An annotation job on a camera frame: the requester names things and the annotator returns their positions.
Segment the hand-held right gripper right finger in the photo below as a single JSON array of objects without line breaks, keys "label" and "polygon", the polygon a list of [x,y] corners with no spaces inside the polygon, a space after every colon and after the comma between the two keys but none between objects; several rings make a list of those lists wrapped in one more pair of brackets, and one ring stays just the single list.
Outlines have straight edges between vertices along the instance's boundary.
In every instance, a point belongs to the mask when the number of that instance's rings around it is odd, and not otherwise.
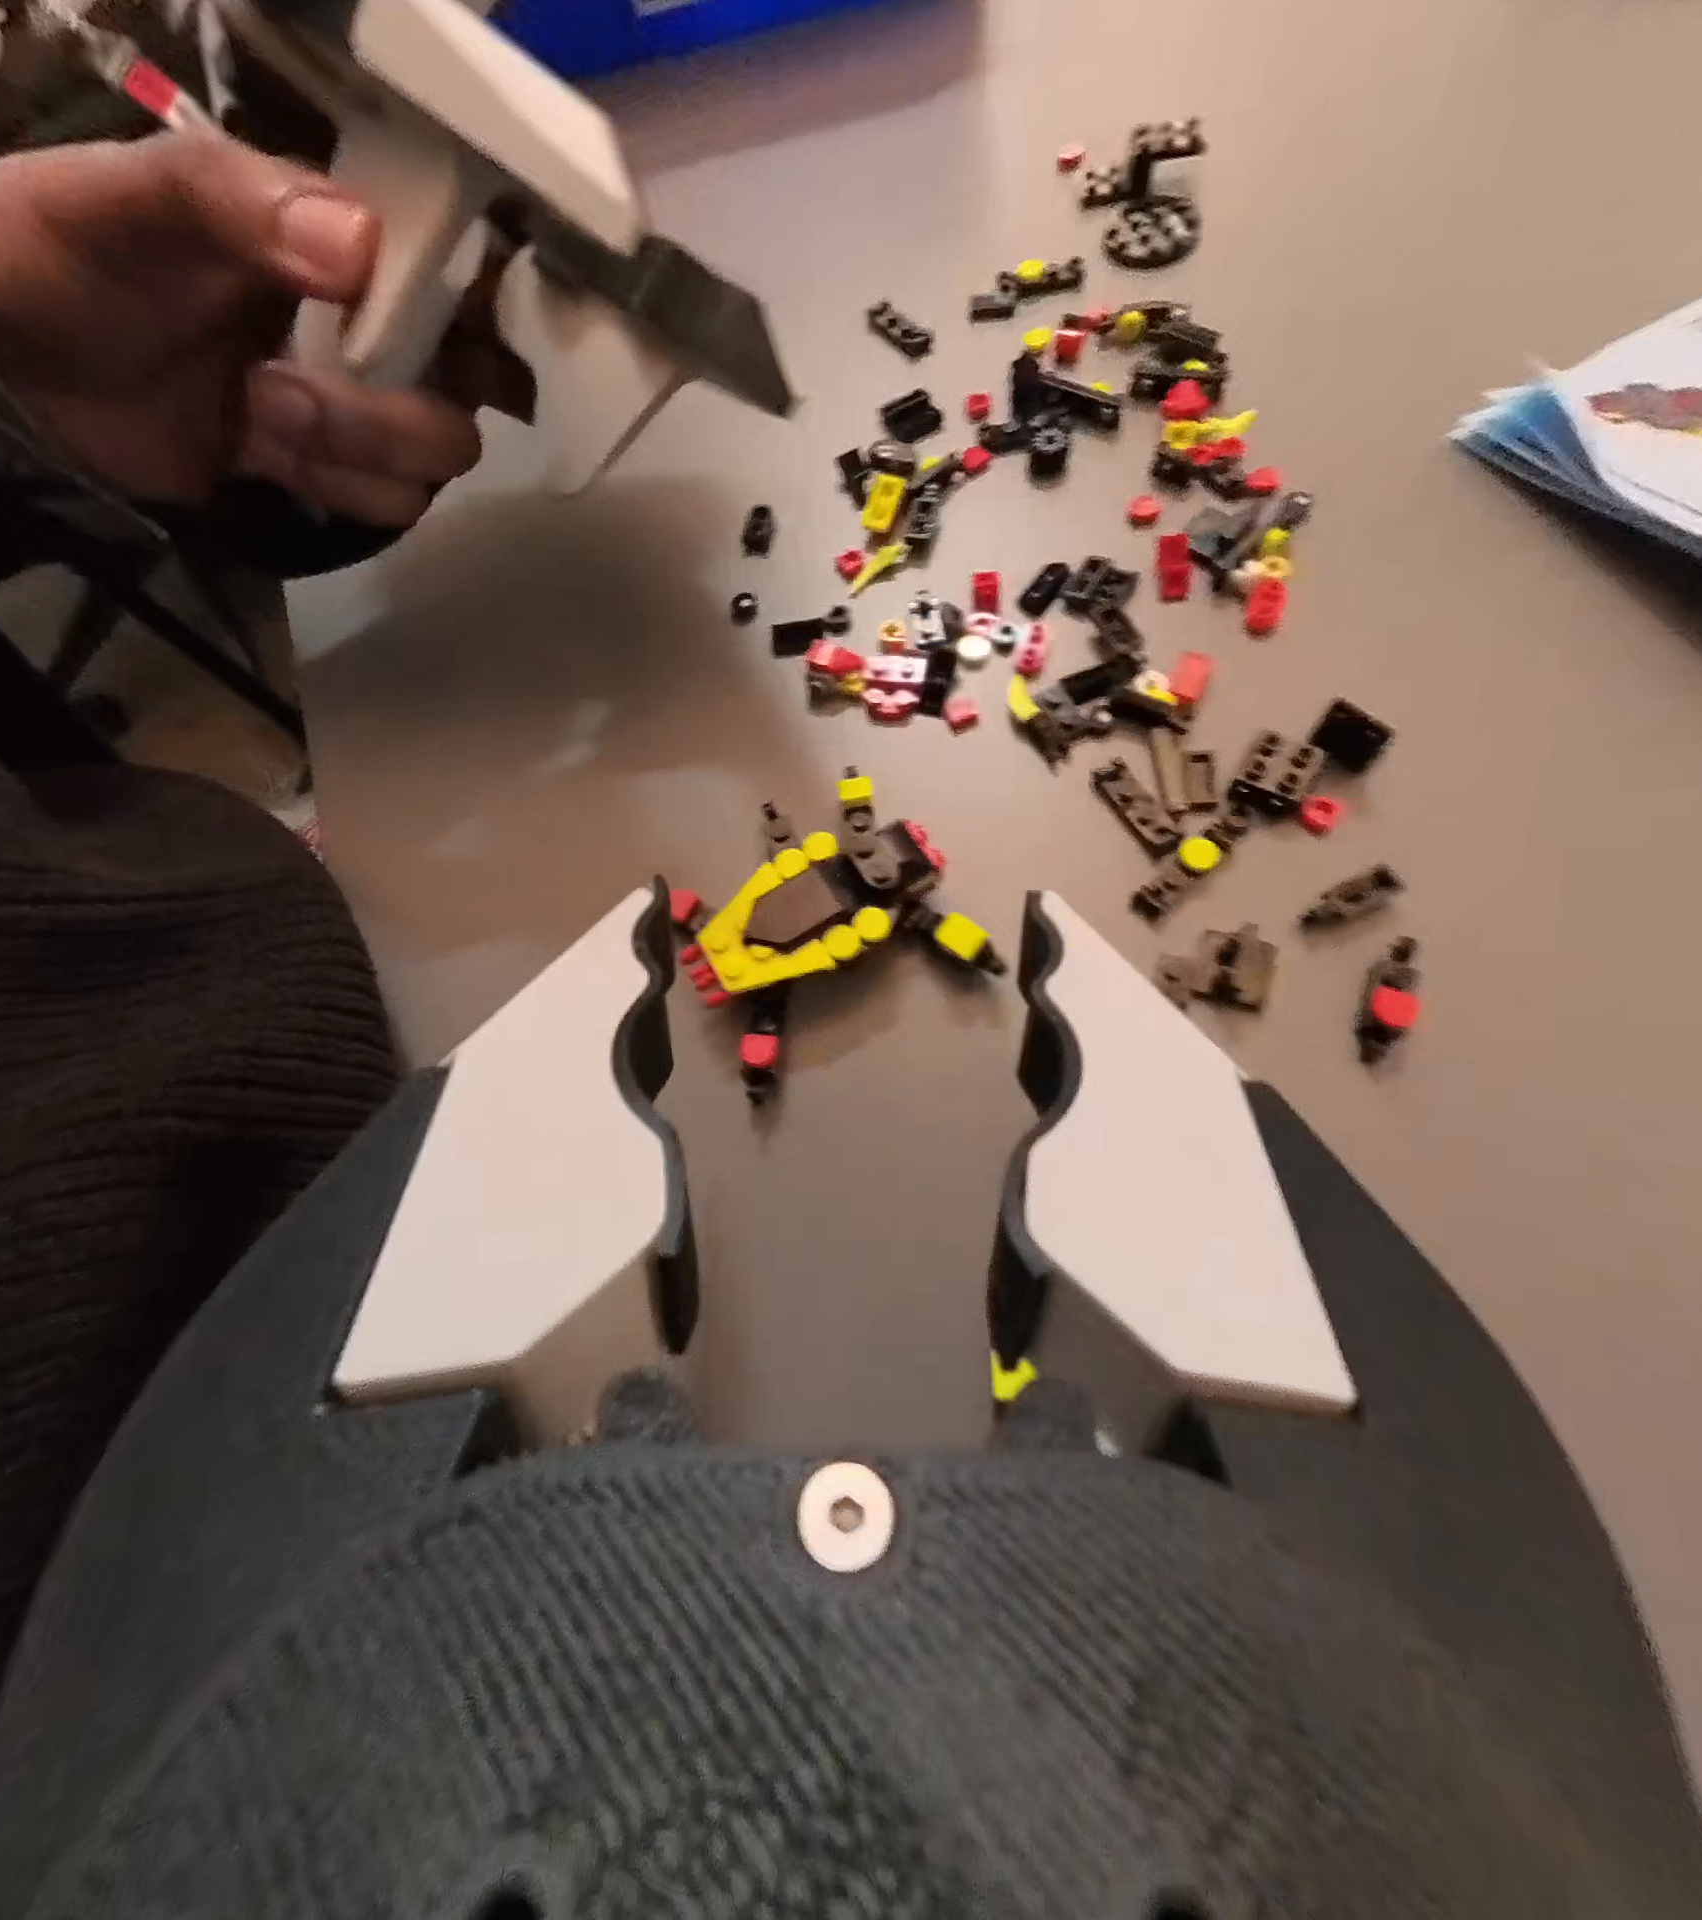
[{"label": "hand-held right gripper right finger", "polygon": [[1081,1384],[1133,1443],[1183,1400],[1354,1416],[1247,1073],[1061,892],[1026,893],[1019,953],[1031,1123],[990,1245],[995,1376]]}]

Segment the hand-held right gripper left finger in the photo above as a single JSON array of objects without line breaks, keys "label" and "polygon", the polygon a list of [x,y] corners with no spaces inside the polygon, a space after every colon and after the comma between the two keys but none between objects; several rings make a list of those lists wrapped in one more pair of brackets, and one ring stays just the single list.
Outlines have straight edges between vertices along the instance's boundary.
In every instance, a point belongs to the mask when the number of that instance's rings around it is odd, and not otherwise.
[{"label": "hand-held right gripper left finger", "polygon": [[566,1442],[614,1381],[685,1357],[700,1262],[659,1105],[674,959],[655,878],[445,1056],[333,1368],[338,1401],[481,1389],[521,1440]]}]

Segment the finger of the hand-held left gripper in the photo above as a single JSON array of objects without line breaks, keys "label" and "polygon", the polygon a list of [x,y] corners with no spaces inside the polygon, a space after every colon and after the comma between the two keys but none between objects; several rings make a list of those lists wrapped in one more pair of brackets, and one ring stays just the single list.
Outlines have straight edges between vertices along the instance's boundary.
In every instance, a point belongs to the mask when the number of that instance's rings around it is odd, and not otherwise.
[{"label": "finger of the hand-held left gripper", "polygon": [[495,316],[533,371],[533,480],[570,498],[609,471],[691,381],[680,347],[637,307],[641,278],[506,265]]},{"label": "finger of the hand-held left gripper", "polygon": [[496,166],[475,237],[502,240],[505,267],[641,278],[638,314],[683,351],[691,381],[772,417],[797,406],[765,304],[650,226],[610,118],[489,23],[466,103],[443,105]]}]

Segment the black yellow red lego model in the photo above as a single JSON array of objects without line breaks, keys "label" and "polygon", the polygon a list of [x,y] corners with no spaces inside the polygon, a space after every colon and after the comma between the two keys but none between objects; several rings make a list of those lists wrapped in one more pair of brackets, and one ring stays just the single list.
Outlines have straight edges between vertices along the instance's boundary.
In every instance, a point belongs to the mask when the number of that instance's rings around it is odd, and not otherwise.
[{"label": "black yellow red lego model", "polygon": [[761,807],[763,858],[720,904],[672,889],[678,962],[699,1002],[739,1009],[739,1080],[767,1105],[785,1084],[786,1033],[802,984],[918,946],[961,973],[1001,979],[1006,952],[977,918],[943,899],[948,855],[914,817],[884,817],[856,763],[836,782],[838,822],[798,829],[772,799]]}]

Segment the pile of lego pieces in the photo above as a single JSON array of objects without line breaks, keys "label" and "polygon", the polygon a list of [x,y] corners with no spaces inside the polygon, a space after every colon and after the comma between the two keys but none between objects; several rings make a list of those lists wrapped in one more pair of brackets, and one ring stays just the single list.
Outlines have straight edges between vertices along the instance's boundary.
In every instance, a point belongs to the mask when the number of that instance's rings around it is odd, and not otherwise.
[{"label": "pile of lego pieces", "polygon": [[1304,732],[1254,732],[1225,765],[1193,744],[1214,658],[1150,658],[1135,614],[1145,580],[1162,605],[1201,583],[1229,594],[1254,640],[1276,634],[1290,608],[1297,533],[1315,496],[1253,460],[1258,411],[1229,410],[1231,375],[1221,331],[1189,304],[1135,299],[1031,326],[1008,361],[1004,402],[966,396],[969,443],[928,447],[946,426],[928,389],[886,399],[882,433],[838,458],[838,488],[860,523],[858,544],[834,561],[846,597],[917,563],[963,481],[1023,460],[1031,483],[1048,488],[1081,440],[1118,433],[1129,408],[1159,420],[1145,488],[1124,508],[1133,530],[1154,535],[1148,567],[1092,552],[1042,563],[1016,594],[1002,569],[981,567],[964,602],[918,590],[868,646],[856,644],[846,599],[769,631],[772,658],[800,661],[814,710],[860,707],[879,725],[924,718],[963,735],[984,716],[972,676],[1002,661],[1008,725],[1046,767],[1115,734],[1143,740],[1148,771],[1115,750],[1087,782],[1150,863],[1127,899],[1146,924],[1161,924],[1265,824],[1331,833],[1347,814],[1344,783],[1393,744],[1384,720],[1336,697]]}]

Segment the lego instruction booklet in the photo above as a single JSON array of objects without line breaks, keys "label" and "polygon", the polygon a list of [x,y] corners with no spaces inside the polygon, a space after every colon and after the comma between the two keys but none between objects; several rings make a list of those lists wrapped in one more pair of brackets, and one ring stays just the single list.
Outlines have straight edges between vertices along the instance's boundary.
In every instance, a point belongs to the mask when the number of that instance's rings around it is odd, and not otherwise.
[{"label": "lego instruction booklet", "polygon": [[1558,503],[1702,563],[1702,298],[1484,394],[1448,440]]}]

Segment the person's left hand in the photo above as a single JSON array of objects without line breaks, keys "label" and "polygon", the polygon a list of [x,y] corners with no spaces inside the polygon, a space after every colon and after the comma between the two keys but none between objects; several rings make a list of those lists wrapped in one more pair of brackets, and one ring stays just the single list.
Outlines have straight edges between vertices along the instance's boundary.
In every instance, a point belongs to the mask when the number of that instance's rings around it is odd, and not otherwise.
[{"label": "person's left hand", "polygon": [[0,389],[49,452],[135,501],[234,480],[405,530],[537,385],[479,301],[419,387],[289,357],[304,301],[355,307],[383,228],[335,180],[222,133],[0,158]]}]

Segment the blue plastic bin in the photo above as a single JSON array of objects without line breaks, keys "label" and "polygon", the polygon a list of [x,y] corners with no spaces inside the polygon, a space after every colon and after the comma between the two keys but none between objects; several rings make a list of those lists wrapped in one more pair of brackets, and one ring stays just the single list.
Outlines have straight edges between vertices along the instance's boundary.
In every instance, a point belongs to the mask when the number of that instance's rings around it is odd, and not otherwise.
[{"label": "blue plastic bin", "polygon": [[499,2],[493,26],[566,79],[638,67],[814,21],[886,18],[905,2]]}]

